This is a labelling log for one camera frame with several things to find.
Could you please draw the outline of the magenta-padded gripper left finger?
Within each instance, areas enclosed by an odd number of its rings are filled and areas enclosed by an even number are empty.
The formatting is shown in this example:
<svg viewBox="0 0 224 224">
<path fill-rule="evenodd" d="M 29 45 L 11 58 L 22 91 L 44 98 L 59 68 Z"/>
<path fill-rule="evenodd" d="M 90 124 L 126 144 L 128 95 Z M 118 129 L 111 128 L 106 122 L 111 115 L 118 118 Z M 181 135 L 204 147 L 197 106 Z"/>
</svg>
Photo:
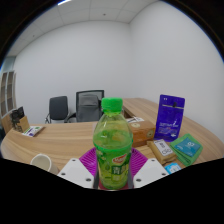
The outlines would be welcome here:
<svg viewBox="0 0 224 224">
<path fill-rule="evenodd" d="M 97 189 L 99 175 L 96 149 L 90 149 L 80 158 L 71 158 L 58 176 L 81 187 Z"/>
</svg>

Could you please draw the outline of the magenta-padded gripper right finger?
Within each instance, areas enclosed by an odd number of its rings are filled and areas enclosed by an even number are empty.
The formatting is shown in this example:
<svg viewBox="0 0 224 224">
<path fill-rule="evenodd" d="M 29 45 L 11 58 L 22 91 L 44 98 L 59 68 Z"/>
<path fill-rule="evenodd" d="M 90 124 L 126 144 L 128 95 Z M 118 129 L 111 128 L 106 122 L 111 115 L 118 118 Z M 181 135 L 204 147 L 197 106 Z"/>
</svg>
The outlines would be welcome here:
<svg viewBox="0 0 224 224">
<path fill-rule="evenodd" d="M 129 163 L 128 188 L 140 188 L 168 176 L 168 172 L 156 158 L 148 159 L 133 148 Z"/>
</svg>

